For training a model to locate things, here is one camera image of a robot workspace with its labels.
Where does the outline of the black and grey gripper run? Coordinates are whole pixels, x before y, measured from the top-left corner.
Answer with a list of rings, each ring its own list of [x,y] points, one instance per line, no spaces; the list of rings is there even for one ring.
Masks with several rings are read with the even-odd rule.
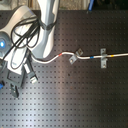
[[[18,98],[19,92],[17,87],[20,87],[22,85],[25,73],[27,73],[31,83],[36,83],[38,81],[31,64],[28,63],[27,60],[29,51],[22,50],[21,52],[18,52],[14,50],[12,56],[8,60],[2,60],[2,55],[3,53],[0,52],[0,73],[4,70],[4,68],[8,69],[8,72],[6,74],[6,81],[11,85],[10,87],[12,96]],[[10,73],[19,76],[19,79],[12,80],[9,77]]]

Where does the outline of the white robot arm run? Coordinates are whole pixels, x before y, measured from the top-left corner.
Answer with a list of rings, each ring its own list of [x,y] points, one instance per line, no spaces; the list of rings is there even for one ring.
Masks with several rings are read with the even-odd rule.
[[[29,57],[46,64],[45,58],[53,48],[59,0],[37,0],[41,17],[25,5],[13,9],[6,25],[0,29],[0,66],[24,78],[27,73],[32,83],[37,81]],[[17,87],[22,84],[9,80],[11,94],[19,96]]]

